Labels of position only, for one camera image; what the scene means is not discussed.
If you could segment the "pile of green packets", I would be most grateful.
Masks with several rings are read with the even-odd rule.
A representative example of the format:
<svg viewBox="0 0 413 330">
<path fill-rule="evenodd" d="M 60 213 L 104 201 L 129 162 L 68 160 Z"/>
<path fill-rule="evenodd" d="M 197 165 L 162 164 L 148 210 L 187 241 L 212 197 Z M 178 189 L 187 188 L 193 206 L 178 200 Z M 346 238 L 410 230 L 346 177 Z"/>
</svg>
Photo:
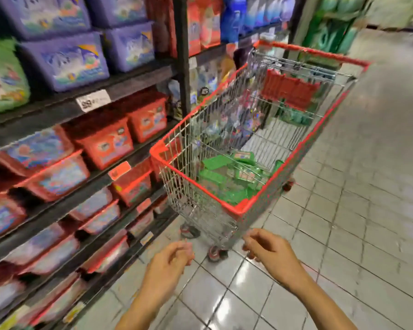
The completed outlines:
<svg viewBox="0 0 413 330">
<path fill-rule="evenodd" d="M 201 160 L 197 180 L 220 200 L 237 206 L 254 197 L 283 164 L 262 160 L 252 151 L 233 150 Z"/>
</svg>

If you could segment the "row of green bottles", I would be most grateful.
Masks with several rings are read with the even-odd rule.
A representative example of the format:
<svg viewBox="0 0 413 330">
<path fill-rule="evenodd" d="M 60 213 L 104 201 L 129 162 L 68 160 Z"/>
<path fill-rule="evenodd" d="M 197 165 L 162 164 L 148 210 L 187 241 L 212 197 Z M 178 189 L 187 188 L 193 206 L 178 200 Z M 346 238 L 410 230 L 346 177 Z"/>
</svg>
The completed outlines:
<svg viewBox="0 0 413 330">
<path fill-rule="evenodd" d="M 363 14 L 365 0 L 318 0 L 302 45 L 347 55 L 358 35 L 354 24 Z"/>
</svg>

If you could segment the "orange price tag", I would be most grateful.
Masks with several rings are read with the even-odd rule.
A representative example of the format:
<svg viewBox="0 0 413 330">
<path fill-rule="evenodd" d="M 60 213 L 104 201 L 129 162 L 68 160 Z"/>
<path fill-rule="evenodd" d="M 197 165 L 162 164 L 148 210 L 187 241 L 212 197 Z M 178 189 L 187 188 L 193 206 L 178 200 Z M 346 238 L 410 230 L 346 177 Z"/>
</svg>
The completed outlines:
<svg viewBox="0 0 413 330">
<path fill-rule="evenodd" d="M 131 170 L 131 165 L 130 163 L 125 160 L 115 166 L 113 169 L 111 169 L 108 172 L 109 177 L 111 178 L 112 181 L 117 181 L 120 177 L 122 177 L 124 174 L 129 172 Z"/>
</svg>

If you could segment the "row of red detergent packets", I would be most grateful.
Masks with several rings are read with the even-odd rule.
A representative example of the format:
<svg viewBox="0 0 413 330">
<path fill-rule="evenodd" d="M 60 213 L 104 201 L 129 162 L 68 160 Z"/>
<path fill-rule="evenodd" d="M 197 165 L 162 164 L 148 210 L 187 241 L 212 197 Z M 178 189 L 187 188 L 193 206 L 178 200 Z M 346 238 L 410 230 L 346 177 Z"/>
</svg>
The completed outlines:
<svg viewBox="0 0 413 330">
<path fill-rule="evenodd" d="M 188 0 L 189 56 L 220 44 L 220 14 L 223 0 Z"/>
</svg>

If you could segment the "person's left forearm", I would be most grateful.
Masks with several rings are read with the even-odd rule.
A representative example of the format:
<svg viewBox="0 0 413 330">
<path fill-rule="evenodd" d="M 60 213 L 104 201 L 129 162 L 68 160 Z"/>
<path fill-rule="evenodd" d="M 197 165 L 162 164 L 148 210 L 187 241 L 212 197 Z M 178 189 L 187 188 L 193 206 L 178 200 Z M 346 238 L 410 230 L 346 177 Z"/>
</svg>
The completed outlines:
<svg viewBox="0 0 413 330">
<path fill-rule="evenodd" d="M 140 289 L 114 330 L 148 330 L 160 309 L 172 295 L 173 293 L 146 292 Z"/>
</svg>

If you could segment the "person's right hand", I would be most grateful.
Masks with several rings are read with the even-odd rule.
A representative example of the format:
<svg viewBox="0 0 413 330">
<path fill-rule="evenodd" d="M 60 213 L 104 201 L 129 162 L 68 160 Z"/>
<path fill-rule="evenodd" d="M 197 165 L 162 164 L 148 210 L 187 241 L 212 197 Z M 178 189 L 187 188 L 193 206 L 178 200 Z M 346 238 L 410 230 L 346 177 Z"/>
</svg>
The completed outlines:
<svg viewBox="0 0 413 330">
<path fill-rule="evenodd" d="M 270 259 L 267 262 L 261 263 L 273 279 L 290 292 L 289 285 L 295 282 L 298 277 L 301 277 L 307 271 L 298 260 L 289 242 L 280 235 L 272 234 L 273 255 L 270 256 Z"/>
</svg>

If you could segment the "purple detergent tub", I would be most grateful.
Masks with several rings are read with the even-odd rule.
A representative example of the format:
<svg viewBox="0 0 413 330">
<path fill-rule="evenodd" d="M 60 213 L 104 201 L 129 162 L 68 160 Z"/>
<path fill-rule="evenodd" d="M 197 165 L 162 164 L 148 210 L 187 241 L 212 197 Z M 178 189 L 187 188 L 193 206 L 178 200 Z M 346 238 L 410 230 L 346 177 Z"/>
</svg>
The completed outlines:
<svg viewBox="0 0 413 330">
<path fill-rule="evenodd" d="M 103 30 L 103 48 L 111 70 L 129 72 L 155 60 L 153 21 Z"/>
<path fill-rule="evenodd" d="M 148 21 L 144 0 L 84 0 L 96 28 L 117 28 Z"/>
<path fill-rule="evenodd" d="M 109 78 L 99 32 L 19 42 L 21 58 L 54 92 L 65 92 Z"/>
<path fill-rule="evenodd" d="M 0 0 L 0 14 L 13 35 L 23 41 L 89 32 L 84 0 Z"/>
</svg>

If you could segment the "row of pale refill pouches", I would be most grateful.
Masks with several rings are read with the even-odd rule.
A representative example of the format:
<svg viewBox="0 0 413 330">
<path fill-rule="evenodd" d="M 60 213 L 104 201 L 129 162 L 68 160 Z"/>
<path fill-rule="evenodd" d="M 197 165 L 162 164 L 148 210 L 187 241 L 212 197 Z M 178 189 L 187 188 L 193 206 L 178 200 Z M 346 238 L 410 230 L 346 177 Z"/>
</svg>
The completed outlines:
<svg viewBox="0 0 413 330">
<path fill-rule="evenodd" d="M 198 66 L 189 71 L 190 104 L 188 112 L 192 111 L 206 97 L 214 92 L 220 84 L 236 71 L 233 58 L 223 55 L 220 58 Z M 176 80 L 170 80 L 166 85 L 169 94 L 169 112 L 173 119 L 182 120 L 180 85 Z"/>
</svg>

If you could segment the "green detergent bag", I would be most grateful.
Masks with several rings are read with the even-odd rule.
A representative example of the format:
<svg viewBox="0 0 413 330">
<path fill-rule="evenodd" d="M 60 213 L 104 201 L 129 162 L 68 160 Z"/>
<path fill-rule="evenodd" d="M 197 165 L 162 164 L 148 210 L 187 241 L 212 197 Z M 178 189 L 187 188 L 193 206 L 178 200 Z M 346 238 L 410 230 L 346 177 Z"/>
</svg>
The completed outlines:
<svg viewBox="0 0 413 330">
<path fill-rule="evenodd" d="M 30 87 L 12 38 L 0 39 L 0 113 L 25 105 Z"/>
</svg>

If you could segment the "stacks of red detergent tubs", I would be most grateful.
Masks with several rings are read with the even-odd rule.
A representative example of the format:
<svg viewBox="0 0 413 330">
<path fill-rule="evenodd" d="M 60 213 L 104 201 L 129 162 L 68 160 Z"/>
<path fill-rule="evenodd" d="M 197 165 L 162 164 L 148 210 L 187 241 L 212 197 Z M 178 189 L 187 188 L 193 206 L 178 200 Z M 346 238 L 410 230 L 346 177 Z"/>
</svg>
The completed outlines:
<svg viewBox="0 0 413 330">
<path fill-rule="evenodd" d="M 72 121 L 37 132 L 0 150 L 0 238 L 29 219 L 33 208 L 58 201 L 144 145 L 169 126 L 168 96 L 154 90 L 131 95 Z M 79 249 L 78 235 L 91 237 L 117 221 L 126 207 L 148 211 L 162 191 L 149 154 L 130 164 L 131 170 L 109 186 L 93 191 L 66 216 L 18 245 L 0 260 L 0 311 L 26 291 L 39 276 L 52 274 Z M 43 327 L 59 319 L 88 288 L 94 270 L 91 258 L 114 240 L 109 257 L 128 249 L 124 228 L 79 266 L 78 273 L 37 293 L 14 317 L 15 326 Z"/>
</svg>

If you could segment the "person's left hand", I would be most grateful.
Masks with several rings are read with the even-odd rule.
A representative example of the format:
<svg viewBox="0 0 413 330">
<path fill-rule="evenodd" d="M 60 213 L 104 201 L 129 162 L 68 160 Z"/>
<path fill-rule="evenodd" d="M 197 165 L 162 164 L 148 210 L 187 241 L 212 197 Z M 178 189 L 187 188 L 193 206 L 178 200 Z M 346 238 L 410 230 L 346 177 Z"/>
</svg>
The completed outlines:
<svg viewBox="0 0 413 330">
<path fill-rule="evenodd" d="M 146 292 L 174 293 L 184 269 L 172 269 L 165 263 L 165 248 L 156 253 L 149 262 L 140 289 Z"/>
</svg>

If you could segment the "white price tag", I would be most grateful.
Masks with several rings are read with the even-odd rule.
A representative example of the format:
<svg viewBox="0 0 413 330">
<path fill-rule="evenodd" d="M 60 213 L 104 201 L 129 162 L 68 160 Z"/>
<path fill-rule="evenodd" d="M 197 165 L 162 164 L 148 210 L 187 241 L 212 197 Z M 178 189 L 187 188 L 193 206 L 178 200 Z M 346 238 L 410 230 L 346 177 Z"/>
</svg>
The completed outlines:
<svg viewBox="0 0 413 330">
<path fill-rule="evenodd" d="M 76 103 L 83 113 L 88 113 L 105 105 L 109 105 L 111 102 L 112 100 L 106 89 L 100 89 L 76 98 Z"/>
</svg>

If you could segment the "row of blue detergent packets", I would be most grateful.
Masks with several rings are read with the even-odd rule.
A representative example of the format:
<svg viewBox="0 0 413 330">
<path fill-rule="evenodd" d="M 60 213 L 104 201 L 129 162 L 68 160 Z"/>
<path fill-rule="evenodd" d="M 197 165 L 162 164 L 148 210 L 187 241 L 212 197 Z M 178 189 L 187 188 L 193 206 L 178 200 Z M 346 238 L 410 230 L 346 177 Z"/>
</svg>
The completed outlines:
<svg viewBox="0 0 413 330">
<path fill-rule="evenodd" d="M 221 0 L 220 39 L 235 43 L 255 30 L 288 22 L 296 0 Z"/>
</svg>

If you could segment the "black metal shelving unit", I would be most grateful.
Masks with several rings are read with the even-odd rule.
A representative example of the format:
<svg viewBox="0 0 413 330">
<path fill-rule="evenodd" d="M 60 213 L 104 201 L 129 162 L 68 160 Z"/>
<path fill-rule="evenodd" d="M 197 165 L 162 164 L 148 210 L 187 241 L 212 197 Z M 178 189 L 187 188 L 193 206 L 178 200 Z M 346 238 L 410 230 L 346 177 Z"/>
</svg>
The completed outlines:
<svg viewBox="0 0 413 330">
<path fill-rule="evenodd" d="M 45 128 L 84 115 L 76 99 L 96 93 L 102 89 L 105 89 L 109 97 L 114 101 L 126 97 L 127 94 L 133 94 L 156 84 L 161 80 L 176 77 L 178 80 L 182 79 L 182 89 L 184 92 L 187 91 L 189 56 L 187 51 L 188 28 L 186 22 L 187 20 L 183 20 L 181 24 L 176 24 L 176 50 L 181 52 L 181 59 L 173 59 L 164 54 L 158 60 L 141 66 L 137 70 L 112 75 L 106 80 L 83 88 L 63 94 L 55 94 L 49 98 L 31 102 L 16 110 L 1 113 L 0 149 Z M 60 220 L 66 216 L 67 212 L 72 209 L 72 205 L 77 205 L 79 200 L 86 199 L 93 191 L 109 186 L 112 182 L 112 179 L 109 177 L 110 170 L 124 161 L 133 164 L 145 158 L 151 145 L 156 143 L 175 125 L 176 122 L 171 121 L 166 129 L 151 140 L 146 141 L 144 145 L 140 145 L 132 153 L 127 154 L 101 172 L 92 172 L 90 179 L 83 186 L 72 191 L 72 193 L 58 201 L 33 208 L 32 212 L 29 213 L 28 221 L 25 221 L 21 226 L 11 231 L 11 233 L 6 233 L 4 237 L 0 238 L 0 260 L 8 255 L 12 249 L 26 242 L 29 238 L 34 237 L 42 229 L 47 228 L 55 219 Z M 10 321 L 10 330 L 23 330 L 14 325 L 14 317 L 19 316 L 19 312 L 24 311 L 28 307 L 31 298 L 37 293 L 47 292 L 47 288 L 50 288 L 54 283 L 58 283 L 60 279 L 65 279 L 73 273 L 78 273 L 79 266 L 83 265 L 84 261 L 88 260 L 97 249 L 114 237 L 116 233 L 119 233 L 124 228 L 122 226 L 124 223 L 132 223 L 134 219 L 138 218 L 137 207 L 138 205 L 133 205 L 123 209 L 120 218 L 96 236 L 78 235 L 78 237 L 82 238 L 82 244 L 77 252 L 52 274 L 34 278 L 29 283 L 26 291 L 18 295 L 10 305 L 0 311 L 0 326 L 5 326 L 4 330 L 7 330 L 6 322 Z M 158 216 L 156 222 L 145 229 L 145 232 L 139 238 L 133 238 L 128 235 L 128 241 L 132 242 L 132 245 L 124 255 L 118 261 L 115 261 L 105 273 L 89 277 L 88 290 L 70 308 L 70 310 L 74 310 L 75 305 L 79 306 L 77 314 L 71 314 L 71 321 L 63 321 L 63 317 L 70 314 L 69 310 L 67 310 L 60 315 L 59 320 L 48 323 L 41 330 L 70 330 L 84 316 L 86 311 L 105 294 L 112 284 L 127 271 L 127 268 L 147 251 L 149 245 L 160 236 L 176 217 L 176 212 L 167 209 L 162 215 Z"/>
</svg>

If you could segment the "person's right forearm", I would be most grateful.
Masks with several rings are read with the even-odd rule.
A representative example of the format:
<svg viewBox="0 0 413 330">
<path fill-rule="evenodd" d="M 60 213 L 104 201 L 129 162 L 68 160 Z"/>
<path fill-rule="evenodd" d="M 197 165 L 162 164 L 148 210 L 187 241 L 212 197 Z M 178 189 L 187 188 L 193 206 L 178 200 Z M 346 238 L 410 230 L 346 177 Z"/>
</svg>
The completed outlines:
<svg viewBox="0 0 413 330">
<path fill-rule="evenodd" d="M 289 290 L 302 302 L 318 330 L 358 330 L 307 272 L 290 284 Z"/>
</svg>

